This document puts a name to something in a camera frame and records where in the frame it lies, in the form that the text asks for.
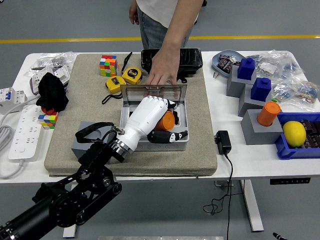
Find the hand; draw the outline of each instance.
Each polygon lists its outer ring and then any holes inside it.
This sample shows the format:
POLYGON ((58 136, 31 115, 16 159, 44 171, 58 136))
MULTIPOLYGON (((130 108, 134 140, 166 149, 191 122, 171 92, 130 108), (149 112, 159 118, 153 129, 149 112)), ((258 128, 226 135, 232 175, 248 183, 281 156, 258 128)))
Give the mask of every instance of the hand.
POLYGON ((177 84, 177 74, 180 64, 180 48, 163 46, 152 59, 152 68, 146 85, 166 85, 170 81, 177 84))
POLYGON ((133 25, 134 25, 134 24, 139 25, 137 7, 138 7, 138 5, 137 5, 136 0, 133 0, 131 6, 129 7, 129 19, 130 19, 130 22, 131 22, 133 25))

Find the orange cup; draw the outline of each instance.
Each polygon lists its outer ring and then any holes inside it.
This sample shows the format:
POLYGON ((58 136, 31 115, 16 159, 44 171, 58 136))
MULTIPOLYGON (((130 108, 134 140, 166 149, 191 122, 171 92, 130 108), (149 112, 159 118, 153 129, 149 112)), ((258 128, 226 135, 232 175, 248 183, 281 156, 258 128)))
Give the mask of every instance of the orange cup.
POLYGON ((154 130, 169 131, 175 126, 175 116, 171 111, 166 111, 163 117, 157 122, 154 130))
POLYGON ((281 108, 278 103, 268 101, 263 106, 256 120, 264 127, 269 127, 274 122, 275 118, 280 113, 281 108))

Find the gray floor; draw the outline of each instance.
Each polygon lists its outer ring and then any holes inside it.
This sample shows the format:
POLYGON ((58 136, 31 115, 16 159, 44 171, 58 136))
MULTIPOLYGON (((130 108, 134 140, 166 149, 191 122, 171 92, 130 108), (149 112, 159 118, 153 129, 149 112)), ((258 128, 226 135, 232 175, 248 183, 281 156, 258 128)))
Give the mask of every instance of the gray floor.
MULTIPOLYGON (((0 40, 139 37, 128 19, 131 0, 4 0, 0 4, 0 40)), ((320 35, 318 0, 208 0, 192 36, 320 35)), ((190 40, 187 47, 202 51, 287 50, 294 54, 309 81, 320 84, 320 41, 306 39, 190 40)), ((53 42, 0 44, 0 89, 11 87, 25 57, 45 52, 138 52, 140 41, 53 42)), ((234 181, 233 192, 240 191, 234 181)), ((230 240, 271 240, 277 232, 289 240, 320 239, 319 184, 270 185, 252 181, 264 232, 252 233, 245 201, 232 197, 230 240)), ((33 205, 38 185, 1 185, 0 225, 33 205)), ((98 236, 223 236, 226 237, 228 201, 223 212, 206 214, 202 206, 224 194, 212 181, 188 180, 124 183, 122 193, 88 223, 77 239, 98 236)), ((55 228, 44 240, 61 239, 55 228)))

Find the jeans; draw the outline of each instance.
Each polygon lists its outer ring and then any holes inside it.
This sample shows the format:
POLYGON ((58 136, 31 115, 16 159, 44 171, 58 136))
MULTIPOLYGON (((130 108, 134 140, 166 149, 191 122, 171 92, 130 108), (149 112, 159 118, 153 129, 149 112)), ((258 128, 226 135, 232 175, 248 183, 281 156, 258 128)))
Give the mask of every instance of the jeans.
MULTIPOLYGON (((139 7, 137 10, 143 48, 160 49, 168 29, 141 11, 139 7)), ((191 31, 184 38, 182 48, 186 46, 190 34, 191 31)))

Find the blue bin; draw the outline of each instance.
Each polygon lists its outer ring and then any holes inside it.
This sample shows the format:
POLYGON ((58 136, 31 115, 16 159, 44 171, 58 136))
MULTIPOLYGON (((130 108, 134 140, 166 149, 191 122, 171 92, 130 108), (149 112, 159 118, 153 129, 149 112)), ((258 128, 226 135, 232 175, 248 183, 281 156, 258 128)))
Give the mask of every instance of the blue bin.
MULTIPOLYGON (((310 122, 320 121, 320 112, 280 112, 278 119, 281 125, 289 121, 309 120, 310 122)), ((289 159, 313 159, 320 158, 320 148, 289 148, 285 135, 282 133, 275 141, 277 156, 281 160, 289 159)))

